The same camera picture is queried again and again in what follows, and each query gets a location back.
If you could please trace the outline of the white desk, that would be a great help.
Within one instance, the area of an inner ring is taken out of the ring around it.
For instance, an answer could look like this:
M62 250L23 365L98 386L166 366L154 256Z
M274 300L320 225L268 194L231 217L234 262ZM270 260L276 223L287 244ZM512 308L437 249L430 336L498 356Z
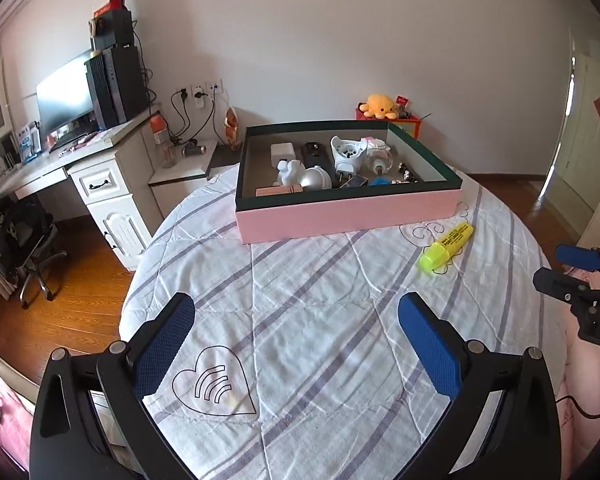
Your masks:
M163 215L149 187L155 173L149 112L97 133L82 148L45 153L0 180L18 200L69 179L126 270L134 271Z

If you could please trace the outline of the blue rectangular case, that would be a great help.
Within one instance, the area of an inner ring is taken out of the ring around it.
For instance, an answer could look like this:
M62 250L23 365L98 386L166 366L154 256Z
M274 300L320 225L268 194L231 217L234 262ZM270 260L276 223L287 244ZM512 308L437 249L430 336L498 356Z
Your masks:
M392 185L392 181L385 177L376 177L368 182L369 186Z

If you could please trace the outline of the rose gold cylinder case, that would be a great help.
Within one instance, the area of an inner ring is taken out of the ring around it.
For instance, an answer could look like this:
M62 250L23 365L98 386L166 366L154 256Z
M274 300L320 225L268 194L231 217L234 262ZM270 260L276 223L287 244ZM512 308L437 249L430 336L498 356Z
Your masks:
M303 188L300 184L287 184L287 185L272 185L266 186L265 188L257 188L257 197L268 197L268 196L279 196L287 194L302 193Z

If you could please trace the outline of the orange lid water bottle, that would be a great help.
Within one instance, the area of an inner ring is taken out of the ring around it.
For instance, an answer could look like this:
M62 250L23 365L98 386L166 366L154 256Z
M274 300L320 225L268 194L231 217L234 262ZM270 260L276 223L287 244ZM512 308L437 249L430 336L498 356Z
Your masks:
M161 168L173 167L176 164L176 157L166 120L160 113L152 114L149 118L149 125L155 142L159 166Z

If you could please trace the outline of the white usb charger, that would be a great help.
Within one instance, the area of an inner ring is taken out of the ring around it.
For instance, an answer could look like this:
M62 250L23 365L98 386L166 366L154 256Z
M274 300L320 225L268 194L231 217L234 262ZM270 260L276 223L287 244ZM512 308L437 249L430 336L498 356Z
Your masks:
M280 162L290 162L296 158L294 144L291 142L273 143L270 146L271 165L274 169L277 168Z

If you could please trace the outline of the black remote control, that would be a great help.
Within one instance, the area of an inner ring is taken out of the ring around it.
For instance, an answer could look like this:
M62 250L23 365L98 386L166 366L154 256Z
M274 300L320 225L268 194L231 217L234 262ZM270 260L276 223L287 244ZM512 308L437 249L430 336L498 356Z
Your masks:
M301 147L302 162L306 168L321 167L329 171L330 159L323 144L306 142Z

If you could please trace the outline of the white plug night light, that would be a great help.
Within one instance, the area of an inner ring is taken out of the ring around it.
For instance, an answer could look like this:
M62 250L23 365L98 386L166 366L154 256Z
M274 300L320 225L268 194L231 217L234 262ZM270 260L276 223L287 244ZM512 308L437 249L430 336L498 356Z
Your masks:
M335 174L339 179L360 173L364 164L367 143L364 140L346 140L333 136L330 140Z

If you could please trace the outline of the white astronaut figure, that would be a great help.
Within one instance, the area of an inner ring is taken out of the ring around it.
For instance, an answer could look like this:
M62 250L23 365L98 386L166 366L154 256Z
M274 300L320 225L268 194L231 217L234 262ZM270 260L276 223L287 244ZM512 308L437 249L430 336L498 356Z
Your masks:
M277 163L277 183L299 185L303 191L321 191L332 187L332 178L321 166L306 168L299 159L280 160Z

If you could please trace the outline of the white side cabinet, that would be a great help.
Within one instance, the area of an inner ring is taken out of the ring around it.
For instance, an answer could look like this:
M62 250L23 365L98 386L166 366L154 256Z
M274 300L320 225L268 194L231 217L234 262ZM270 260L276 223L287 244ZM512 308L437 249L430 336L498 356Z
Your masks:
M191 192L207 183L210 162L217 146L215 140L201 141L197 148L204 148L202 153L179 154L174 166L155 171L148 185L163 217Z

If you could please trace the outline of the white door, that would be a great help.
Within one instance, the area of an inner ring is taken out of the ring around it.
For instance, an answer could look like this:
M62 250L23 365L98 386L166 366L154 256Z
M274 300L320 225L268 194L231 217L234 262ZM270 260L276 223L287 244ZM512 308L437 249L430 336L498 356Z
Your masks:
M581 234L600 202L600 40L570 41L565 117L540 199Z

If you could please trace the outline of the pink storage box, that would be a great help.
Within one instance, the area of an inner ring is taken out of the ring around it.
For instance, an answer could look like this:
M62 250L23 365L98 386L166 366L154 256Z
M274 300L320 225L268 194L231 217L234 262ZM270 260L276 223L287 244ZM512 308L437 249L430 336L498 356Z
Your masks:
M290 142L329 146L334 136L358 141L371 136L388 144L393 167L387 184L259 196L277 170L271 146ZM391 122L325 120L284 122L246 130L238 167L235 217L245 244L276 242L400 226L452 217L463 179L440 158Z

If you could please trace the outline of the yellow highlighter marker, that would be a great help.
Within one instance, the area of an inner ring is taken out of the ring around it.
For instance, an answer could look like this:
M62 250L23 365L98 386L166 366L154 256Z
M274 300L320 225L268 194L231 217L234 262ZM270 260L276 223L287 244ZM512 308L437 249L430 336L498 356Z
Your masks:
M432 272L442 268L457 255L471 239L475 228L465 221L460 223L444 237L435 240L427 247L418 260L419 267L425 272Z

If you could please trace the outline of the red toy crate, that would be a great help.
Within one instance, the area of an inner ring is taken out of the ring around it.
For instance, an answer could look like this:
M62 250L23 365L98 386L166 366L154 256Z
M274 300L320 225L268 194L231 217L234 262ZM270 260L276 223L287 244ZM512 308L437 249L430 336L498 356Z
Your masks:
M419 118L400 104L396 104L396 114L398 114L398 118L391 119L391 122L404 130L412 138L418 140L420 130L422 130L422 118Z

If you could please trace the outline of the small black hair dryer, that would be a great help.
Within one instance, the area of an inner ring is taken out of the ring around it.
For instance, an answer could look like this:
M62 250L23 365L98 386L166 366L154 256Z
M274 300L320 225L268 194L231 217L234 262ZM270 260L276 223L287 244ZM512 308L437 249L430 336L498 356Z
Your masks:
M182 155L184 157L204 155L208 151L205 145L198 145L193 143L186 143L182 148Z

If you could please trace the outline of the snack bag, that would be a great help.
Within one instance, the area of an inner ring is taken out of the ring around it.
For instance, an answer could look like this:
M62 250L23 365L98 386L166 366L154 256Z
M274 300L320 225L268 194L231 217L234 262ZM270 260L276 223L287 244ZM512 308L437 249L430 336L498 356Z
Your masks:
M242 145L239 136L239 120L234 107L229 106L224 117L224 134L227 145L234 152L237 152Z

